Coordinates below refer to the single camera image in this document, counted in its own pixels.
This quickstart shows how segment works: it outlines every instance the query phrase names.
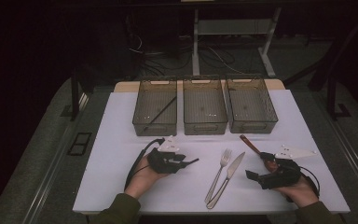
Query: green sleeve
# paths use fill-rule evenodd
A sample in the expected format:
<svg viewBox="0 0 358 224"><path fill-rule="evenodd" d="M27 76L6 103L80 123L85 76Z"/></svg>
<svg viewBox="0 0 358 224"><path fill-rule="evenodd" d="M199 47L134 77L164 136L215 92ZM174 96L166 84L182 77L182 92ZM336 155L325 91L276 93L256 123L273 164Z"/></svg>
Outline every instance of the green sleeve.
<svg viewBox="0 0 358 224"><path fill-rule="evenodd" d="M344 224L339 215L332 215L322 202L310 204L296 210L303 224Z"/></svg>
<svg viewBox="0 0 358 224"><path fill-rule="evenodd" d="M103 210L92 219L91 224L132 223L140 208L141 205L136 199L125 193L120 193L108 209Z"/></svg>

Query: knife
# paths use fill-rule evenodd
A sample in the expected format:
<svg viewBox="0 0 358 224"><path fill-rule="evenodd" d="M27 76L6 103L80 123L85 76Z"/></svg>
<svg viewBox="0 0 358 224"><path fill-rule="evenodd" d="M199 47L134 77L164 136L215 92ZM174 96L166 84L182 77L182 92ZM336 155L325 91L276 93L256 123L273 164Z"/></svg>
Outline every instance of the knife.
<svg viewBox="0 0 358 224"><path fill-rule="evenodd" d="M214 197L211 199L210 202L208 202L208 204L206 205L206 207L208 209L212 209L214 208L214 206L216 205L217 201L219 200L220 196L222 195L223 191L225 190L228 181L231 179L231 177L234 175L235 171L237 170L238 166L241 164L242 158L245 155L245 152L242 152L236 159L234 162L232 162L228 169L227 169L227 177L225 179L225 181L222 184L222 187L220 187L219 191L217 191L217 193L214 195Z"/></svg>

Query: fork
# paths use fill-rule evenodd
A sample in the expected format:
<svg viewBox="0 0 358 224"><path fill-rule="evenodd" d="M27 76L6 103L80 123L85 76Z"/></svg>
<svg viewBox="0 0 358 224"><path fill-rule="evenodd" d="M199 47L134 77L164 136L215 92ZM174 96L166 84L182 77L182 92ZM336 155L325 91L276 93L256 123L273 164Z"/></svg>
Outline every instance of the fork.
<svg viewBox="0 0 358 224"><path fill-rule="evenodd" d="M216 187L217 180L219 179L220 173L222 173L223 167L227 166L229 158L231 156L231 150L226 149L226 151L223 153L222 158L220 159L220 169L219 172L217 172L216 177L214 178L214 181L211 185L211 188L208 191L208 194L206 195L205 202L208 203L211 198L214 191L214 188Z"/></svg>

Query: transparent storage bin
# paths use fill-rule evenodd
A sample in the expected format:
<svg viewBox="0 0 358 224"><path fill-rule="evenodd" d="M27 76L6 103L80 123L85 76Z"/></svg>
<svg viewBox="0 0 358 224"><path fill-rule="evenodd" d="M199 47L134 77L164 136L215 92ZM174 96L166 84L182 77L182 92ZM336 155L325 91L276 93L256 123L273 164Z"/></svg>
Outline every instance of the transparent storage bin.
<svg viewBox="0 0 358 224"><path fill-rule="evenodd" d="M227 112L220 76L184 76L186 135L224 134Z"/></svg>
<svg viewBox="0 0 358 224"><path fill-rule="evenodd" d="M143 77L132 119L136 135L176 135L176 123L176 77Z"/></svg>
<svg viewBox="0 0 358 224"><path fill-rule="evenodd" d="M226 75L225 97L232 133L271 133L278 117L259 75Z"/></svg>

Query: black cable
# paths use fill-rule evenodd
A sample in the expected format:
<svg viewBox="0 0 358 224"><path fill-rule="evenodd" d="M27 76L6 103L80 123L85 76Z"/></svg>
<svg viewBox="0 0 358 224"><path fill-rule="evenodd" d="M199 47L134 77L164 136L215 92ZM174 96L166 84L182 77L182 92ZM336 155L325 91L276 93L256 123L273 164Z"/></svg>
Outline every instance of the black cable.
<svg viewBox="0 0 358 224"><path fill-rule="evenodd" d="M255 51L254 50L251 50L251 61L250 61L250 64L249 64L249 73L252 72L252 66L253 66L253 58L254 58L254 53Z"/></svg>
<svg viewBox="0 0 358 224"><path fill-rule="evenodd" d="M189 46L186 46L186 47L179 48L178 55L191 51L192 47L193 47L192 45L189 45ZM172 57L171 54L169 54L167 52L164 52L164 51L161 51L161 52L147 52L145 54L145 56L148 59L168 59L168 58Z"/></svg>
<svg viewBox="0 0 358 224"><path fill-rule="evenodd" d="M213 64L207 62L207 61L204 59L204 57L207 57L207 58L209 58L209 57L206 56L205 54L201 53L201 51L199 51L199 57L202 59L203 62L205 62L206 64L208 64L210 67L213 67L213 68L226 68L224 65L222 65L222 66L216 66L216 65L213 65Z"/></svg>
<svg viewBox="0 0 358 224"><path fill-rule="evenodd" d="M138 172L142 171L144 168L147 168L147 167L149 167L149 166L150 166L150 165L146 165L146 166L142 167L141 169L135 171L135 172L132 174L132 177L134 177Z"/></svg>
<svg viewBox="0 0 358 224"><path fill-rule="evenodd" d="M211 64L207 63L207 62L202 58L202 55L200 55L201 59L202 59L205 63L207 63L208 65L210 65L211 67L214 67L214 68L229 68L229 69L232 70L232 71L235 71L235 72L238 72L238 73L240 73L240 74L243 74L243 72L241 72L241 71L239 71L239 70L236 70L236 69L230 67L230 66L228 65L229 62L227 62L225 59L223 59L214 49L212 49L212 48L210 48L210 47L207 47L207 48L208 48L209 51L211 51L217 58L219 58L219 60L218 60L217 62L222 63L222 64L224 65L224 67L217 67L217 66L211 65ZM235 62L235 57L234 57L234 56L232 56L232 55L231 55L230 53L228 53L227 51L224 51L224 50L222 50L222 51L225 52L227 55L229 55L229 56L233 59L233 61L232 61L231 63L234 63L234 62Z"/></svg>
<svg viewBox="0 0 358 224"><path fill-rule="evenodd" d="M248 40L247 42L244 42L244 43L241 43L241 42L239 42L239 43L230 43L229 46L230 46L231 48L238 49L239 47L243 47L243 46L252 44L252 43L254 43L254 42L255 42L255 37L251 37L251 39ZM223 49L225 46L224 46L224 44L222 44L222 43L223 43L223 41L215 41L215 40L213 40L213 43L212 43L212 44L214 44L214 45L215 45L216 47L218 47L219 49ZM200 42L200 43L199 43L200 48L202 47L202 45L208 46L208 43L206 43L206 42Z"/></svg>
<svg viewBox="0 0 358 224"><path fill-rule="evenodd" d="M151 141L149 144L147 144L147 146L144 149L142 149L141 153L139 153L138 157L136 158L135 162L133 163L133 165L129 171L129 174L127 175L126 184L124 186L124 189L126 189L127 186L130 184L133 175L139 171L138 170L135 172L135 168L138 166L139 161L141 161L142 157L145 155L145 153L149 149L149 147L155 143L159 143L161 145L164 141L165 141L164 138L157 138L157 139Z"/></svg>
<svg viewBox="0 0 358 224"><path fill-rule="evenodd" d="M155 61L153 61L153 60L151 60L151 59L148 59L148 60L146 60L146 61L147 61L147 62L154 63L154 64L157 64L158 66L155 66L155 67L159 67L159 68L163 68L163 69L167 69L167 70L177 70L177 69L182 69L182 68L186 67L186 66L190 63L190 61L191 61L191 54L188 54L187 59L186 59L186 61L185 61L185 64L179 65L178 67L174 67L174 68L170 68L170 67L164 66L162 63L157 63L157 62L155 62Z"/></svg>
<svg viewBox="0 0 358 224"><path fill-rule="evenodd" d="M321 193L321 185L320 185L320 183L319 183L319 180L318 180L318 178L316 178L316 175L313 173L313 172L311 172L309 169L307 169L307 168L304 168L304 167L302 167L302 166L299 166L301 169L304 169L304 170L306 170L306 171L308 171L312 176L313 176L313 178L315 178L315 180L316 180L316 183L318 184L318 187L317 187L317 190L318 190L318 195Z"/></svg>
<svg viewBox="0 0 358 224"><path fill-rule="evenodd" d="M255 20L255 35L258 35L258 20Z"/></svg>
<svg viewBox="0 0 358 224"><path fill-rule="evenodd" d="M221 49L219 46L217 46L218 49L214 50L212 47L209 47L207 45L205 46L200 46L200 49L202 48L206 48L208 50L208 52L210 52L213 56L215 56L217 59L212 58L212 57L208 57L211 60L220 62L220 63L226 63L226 64L231 64L231 63L235 63L235 57L234 55L232 55L231 53L229 53L228 51ZM229 58L231 58L231 61L227 61L226 59L224 59L220 54L217 53L217 51L220 50L221 52L225 53L226 55L229 56Z"/></svg>
<svg viewBox="0 0 358 224"><path fill-rule="evenodd" d="M154 74L155 76L164 76L164 73L162 73L161 71L159 71L157 68L148 65L148 64L142 64L141 68L143 68L145 70L145 74L147 75L147 72L150 72L152 74Z"/></svg>

